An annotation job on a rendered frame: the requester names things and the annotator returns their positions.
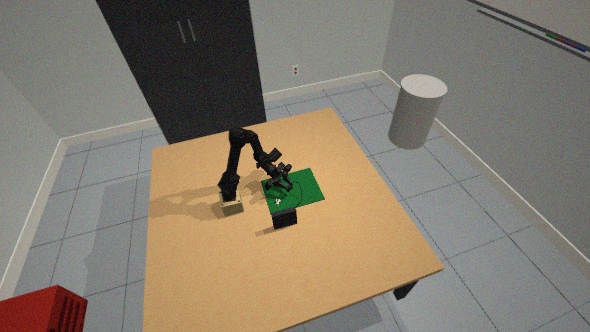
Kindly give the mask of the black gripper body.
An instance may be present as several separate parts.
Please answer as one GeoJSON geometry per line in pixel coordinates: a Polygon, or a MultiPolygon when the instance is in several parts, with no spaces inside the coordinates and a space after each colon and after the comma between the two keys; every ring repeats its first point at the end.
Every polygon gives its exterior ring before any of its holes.
{"type": "Polygon", "coordinates": [[[269,166],[269,167],[266,169],[266,173],[267,173],[267,175],[270,175],[270,176],[272,177],[272,179],[268,180],[268,181],[266,182],[266,184],[265,184],[265,189],[266,189],[267,191],[268,191],[268,190],[269,190],[269,189],[272,187],[272,186],[271,186],[272,184],[274,185],[274,184],[275,184],[275,182],[276,182],[276,181],[277,181],[277,180],[278,180],[278,179],[279,179],[281,176],[283,177],[283,176],[284,176],[284,174],[285,174],[287,171],[288,171],[288,173],[289,173],[289,172],[290,172],[290,170],[291,170],[291,168],[292,168],[292,165],[291,165],[291,164],[287,164],[287,165],[284,167],[284,170],[282,171],[282,173],[280,173],[280,172],[279,172],[278,174],[276,174],[276,176],[275,176],[275,178],[274,178],[274,177],[271,175],[271,173],[270,173],[270,171],[269,171],[269,170],[273,170],[273,169],[275,169],[275,168],[276,168],[275,166],[276,166],[275,164],[274,164],[274,165],[273,165],[273,164],[271,164],[271,165],[270,165],[270,166],[269,166]],[[277,178],[277,177],[278,177],[278,178],[277,178]]]}

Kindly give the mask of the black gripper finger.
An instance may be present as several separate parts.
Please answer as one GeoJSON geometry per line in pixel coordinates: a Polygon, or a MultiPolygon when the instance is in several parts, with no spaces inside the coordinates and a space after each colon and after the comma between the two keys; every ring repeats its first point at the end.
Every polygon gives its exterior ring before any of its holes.
{"type": "Polygon", "coordinates": [[[284,185],[284,184],[283,184],[283,183],[280,181],[280,179],[278,179],[278,180],[275,182],[275,184],[274,184],[274,186],[273,186],[273,187],[275,187],[275,186],[276,186],[276,187],[280,187],[280,188],[284,188],[284,189],[288,190],[288,187],[287,187],[286,185],[284,185]]]}
{"type": "Polygon", "coordinates": [[[287,171],[287,172],[284,174],[284,176],[283,176],[283,178],[282,178],[282,179],[283,179],[284,181],[286,181],[288,184],[290,184],[290,183],[291,183],[291,181],[290,181],[290,179],[289,179],[289,176],[288,176],[288,171],[287,171]]]}

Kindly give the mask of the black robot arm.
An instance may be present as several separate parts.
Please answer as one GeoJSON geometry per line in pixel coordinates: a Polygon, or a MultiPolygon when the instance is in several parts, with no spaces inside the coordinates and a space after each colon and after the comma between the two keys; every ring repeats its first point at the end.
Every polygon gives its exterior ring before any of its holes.
{"type": "MultiPolygon", "coordinates": [[[[269,154],[264,152],[258,139],[258,135],[252,130],[235,126],[229,130],[228,139],[230,142],[230,151],[227,168],[222,174],[219,183],[217,184],[217,186],[221,189],[223,202],[236,200],[236,189],[240,179],[240,176],[236,172],[241,148],[246,143],[250,143],[254,151],[254,160],[258,162],[256,163],[256,168],[258,169],[261,167],[265,172],[266,169],[272,164],[271,162],[275,163],[282,156],[277,148],[274,148],[269,154]]],[[[285,167],[284,163],[282,162],[280,162],[278,165],[279,166],[277,167],[275,166],[275,169],[269,170],[274,178],[279,172],[282,173],[282,170],[284,170],[285,167]]]]}

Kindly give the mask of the green circuit board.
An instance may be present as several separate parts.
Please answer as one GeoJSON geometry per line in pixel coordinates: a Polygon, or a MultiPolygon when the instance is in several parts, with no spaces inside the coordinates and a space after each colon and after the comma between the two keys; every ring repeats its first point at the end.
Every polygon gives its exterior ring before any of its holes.
{"type": "Polygon", "coordinates": [[[291,207],[296,206],[295,208],[297,208],[325,200],[325,197],[310,168],[288,173],[288,176],[290,181],[293,182],[292,190],[290,190],[289,193],[284,188],[276,186],[273,187],[273,184],[271,185],[272,187],[267,191],[265,189],[265,184],[272,178],[261,181],[270,214],[291,207]]]}

